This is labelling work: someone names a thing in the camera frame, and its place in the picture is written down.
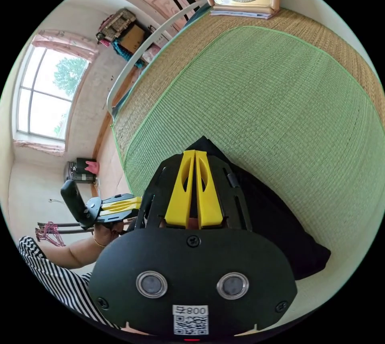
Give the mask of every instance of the white metal rail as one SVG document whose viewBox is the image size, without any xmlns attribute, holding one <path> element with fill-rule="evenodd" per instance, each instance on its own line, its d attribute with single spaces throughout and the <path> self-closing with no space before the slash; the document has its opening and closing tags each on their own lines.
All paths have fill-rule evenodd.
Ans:
<svg viewBox="0 0 385 344">
<path fill-rule="evenodd" d="M 131 69 L 135 66 L 136 62 L 139 60 L 139 58 L 144 54 L 144 52 L 151 46 L 151 44 L 159 37 L 160 34 L 162 34 L 165 30 L 167 30 L 172 24 L 174 24 L 178 19 L 182 18 L 186 13 L 189 11 L 195 9 L 196 7 L 203 6 L 207 2 L 204 1 L 198 1 L 194 2 L 191 5 L 185 7 L 183 10 L 176 13 L 174 16 L 172 16 L 170 19 L 168 19 L 165 23 L 160 25 L 157 30 L 152 33 L 138 48 L 138 50 L 133 54 L 131 59 L 128 61 L 127 65 L 124 67 L 122 72 L 119 74 L 118 78 L 116 79 L 115 83 L 113 84 L 108 97 L 107 97 L 107 110 L 112 115 L 112 101 L 118 92 L 119 88 L 121 87 L 124 79 L 127 77 L 127 75 L 130 73 Z"/>
</svg>

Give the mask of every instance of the pink curtain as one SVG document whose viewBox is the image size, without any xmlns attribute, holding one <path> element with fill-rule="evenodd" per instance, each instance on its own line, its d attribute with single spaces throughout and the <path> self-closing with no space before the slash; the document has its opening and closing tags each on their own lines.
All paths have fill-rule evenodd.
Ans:
<svg viewBox="0 0 385 344">
<path fill-rule="evenodd" d="M 32 45 L 84 58 L 88 62 L 93 62 L 98 55 L 95 42 L 67 31 L 40 30 L 34 37 Z"/>
<path fill-rule="evenodd" d="M 63 157 L 65 152 L 64 147 L 60 145 L 44 145 L 44 144 L 38 144 L 36 142 L 18 141 L 18 140 L 13 140 L 13 143 L 15 146 L 18 146 L 20 148 L 30 148 L 30 149 L 38 150 L 40 152 L 44 152 L 57 157 Z"/>
</svg>

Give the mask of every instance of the qr code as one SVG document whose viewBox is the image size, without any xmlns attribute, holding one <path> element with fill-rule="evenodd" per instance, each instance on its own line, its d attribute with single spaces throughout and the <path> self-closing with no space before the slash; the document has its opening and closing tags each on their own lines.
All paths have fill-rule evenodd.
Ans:
<svg viewBox="0 0 385 344">
<path fill-rule="evenodd" d="M 174 316 L 174 334 L 208 335 L 208 316 Z"/>
<path fill-rule="evenodd" d="M 208 335 L 209 308 L 207 305 L 173 305 L 175 335 Z"/>
</svg>

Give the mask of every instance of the black and white striped clothing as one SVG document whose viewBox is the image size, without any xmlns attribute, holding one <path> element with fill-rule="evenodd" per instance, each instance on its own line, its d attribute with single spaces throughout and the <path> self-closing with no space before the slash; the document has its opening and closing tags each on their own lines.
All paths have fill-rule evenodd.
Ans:
<svg viewBox="0 0 385 344">
<path fill-rule="evenodd" d="M 62 304 L 93 320 L 120 329 L 107 321 L 92 302 L 88 294 L 91 273 L 78 275 L 53 264 L 29 236 L 22 237 L 18 241 L 17 249 L 45 289 Z"/>
</svg>

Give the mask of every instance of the pink bag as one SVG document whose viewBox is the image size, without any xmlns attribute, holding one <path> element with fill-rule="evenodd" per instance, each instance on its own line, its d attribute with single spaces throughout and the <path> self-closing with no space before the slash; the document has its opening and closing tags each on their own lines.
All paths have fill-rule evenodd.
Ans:
<svg viewBox="0 0 385 344">
<path fill-rule="evenodd" d="M 85 168 L 90 173 L 98 174 L 99 173 L 99 163 L 93 162 L 93 161 L 86 161 L 85 162 L 88 166 Z"/>
</svg>

